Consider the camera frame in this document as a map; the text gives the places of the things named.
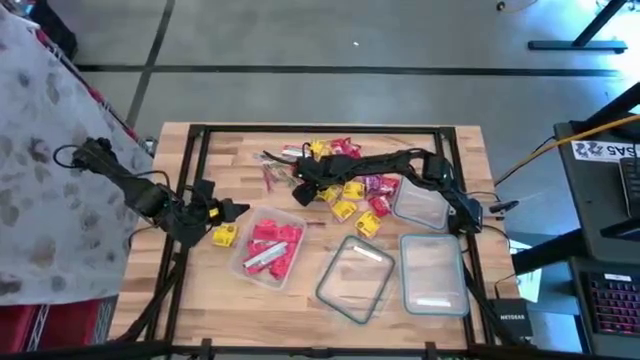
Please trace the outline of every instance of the black desk leg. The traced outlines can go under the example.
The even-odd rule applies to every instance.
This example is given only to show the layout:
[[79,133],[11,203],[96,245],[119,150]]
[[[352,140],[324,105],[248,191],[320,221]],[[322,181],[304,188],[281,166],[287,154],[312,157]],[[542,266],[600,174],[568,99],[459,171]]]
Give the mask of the black desk leg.
[[575,229],[529,250],[511,256],[516,275],[526,274],[571,256],[585,256],[582,229]]
[[591,41],[591,39],[626,3],[627,0],[609,1],[574,41],[529,41],[529,50],[610,50],[616,54],[622,54],[627,50],[627,44],[624,41]]

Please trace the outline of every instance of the wooden tabletop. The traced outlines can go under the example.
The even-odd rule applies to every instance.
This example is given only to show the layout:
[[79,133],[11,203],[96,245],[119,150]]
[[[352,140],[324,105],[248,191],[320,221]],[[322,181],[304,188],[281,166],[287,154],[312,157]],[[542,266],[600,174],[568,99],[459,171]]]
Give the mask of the wooden tabletop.
[[[166,171],[174,187],[188,128],[188,123],[166,123],[159,139],[154,168]],[[456,127],[456,133],[467,190],[493,191],[480,127],[460,126]],[[433,138],[429,135],[349,136],[352,142],[362,146],[364,155],[412,147],[435,151]],[[267,192],[261,165],[254,159],[254,154],[262,150],[279,154],[282,144],[299,145],[312,139],[339,137],[345,137],[345,134],[213,134],[204,178],[216,182],[216,198],[230,197],[237,203],[250,203],[252,207],[275,207],[304,218],[310,226],[288,284],[282,291],[257,286],[232,274],[228,263],[234,249],[213,246],[211,235],[207,235],[190,252],[174,344],[198,345],[202,338],[208,337],[219,346],[423,348],[426,341],[432,341],[441,349],[466,348],[461,318],[417,316],[406,312],[397,267],[376,315],[366,325],[351,322],[315,297],[315,288],[335,250],[346,235],[356,234],[357,214],[338,224],[326,204],[300,206],[286,184],[275,184],[273,191]],[[193,156],[191,169],[195,168],[196,157]],[[479,198],[490,200],[491,196]],[[241,230],[251,211],[237,222]],[[485,223],[502,229],[500,222],[486,220]],[[398,236],[415,232],[425,231],[387,216],[371,243],[399,263]],[[134,238],[110,337],[122,334],[151,299],[164,237],[160,230],[149,230]],[[485,288],[493,297],[494,283],[513,274],[508,244],[500,233],[488,228],[478,234],[477,242]],[[466,248],[464,239],[461,246]],[[501,282],[499,290],[502,297],[518,296],[511,279]],[[475,336],[482,341],[477,305],[471,295],[469,297]],[[160,316],[159,336],[166,323],[166,310],[167,306]]]

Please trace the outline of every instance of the concrete floor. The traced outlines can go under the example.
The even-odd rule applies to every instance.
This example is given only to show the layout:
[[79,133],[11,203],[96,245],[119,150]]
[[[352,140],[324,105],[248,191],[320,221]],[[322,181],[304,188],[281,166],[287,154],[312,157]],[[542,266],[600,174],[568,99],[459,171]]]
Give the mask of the concrete floor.
[[[122,118],[137,114],[129,120],[143,136],[158,136],[165,121],[474,124],[483,127],[498,176],[552,135],[554,123],[584,119],[640,78],[640,13],[622,11],[597,36],[627,41],[622,55],[527,50],[529,40],[573,39],[595,16],[595,0],[540,0],[513,14],[496,12],[492,0],[175,0],[157,58],[149,52],[164,0],[49,2],[77,33],[76,63],[85,65],[155,60],[619,71],[582,77],[86,73]],[[526,3],[508,2],[512,9]],[[141,78],[149,82],[136,103]],[[549,172],[557,177],[543,180]],[[522,201],[507,217],[510,233],[548,236],[577,225],[556,153],[528,165],[498,192]],[[568,339],[566,329],[575,333],[571,316],[551,312],[532,314],[539,341],[579,351],[576,341],[558,340]],[[550,323],[559,325],[549,330]]]

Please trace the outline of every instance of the keyboard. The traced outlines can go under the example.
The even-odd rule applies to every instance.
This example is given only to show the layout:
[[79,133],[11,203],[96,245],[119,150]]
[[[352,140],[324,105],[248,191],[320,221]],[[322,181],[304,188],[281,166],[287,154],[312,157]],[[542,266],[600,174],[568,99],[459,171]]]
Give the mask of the keyboard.
[[595,332],[640,337],[640,277],[583,273]]

